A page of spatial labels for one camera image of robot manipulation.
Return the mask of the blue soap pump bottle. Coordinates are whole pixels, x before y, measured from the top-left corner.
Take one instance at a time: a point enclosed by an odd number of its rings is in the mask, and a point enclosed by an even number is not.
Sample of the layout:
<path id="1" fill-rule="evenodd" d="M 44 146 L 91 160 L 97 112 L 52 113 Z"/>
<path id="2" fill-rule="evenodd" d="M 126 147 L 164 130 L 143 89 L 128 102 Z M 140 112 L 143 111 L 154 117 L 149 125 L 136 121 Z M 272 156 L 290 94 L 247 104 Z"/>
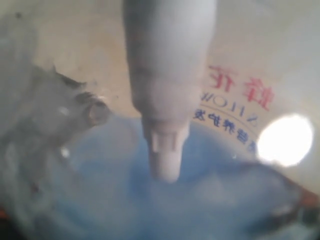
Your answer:
<path id="1" fill-rule="evenodd" d="M 0 215 L 29 240 L 317 240 L 317 0 L 3 0 Z"/>

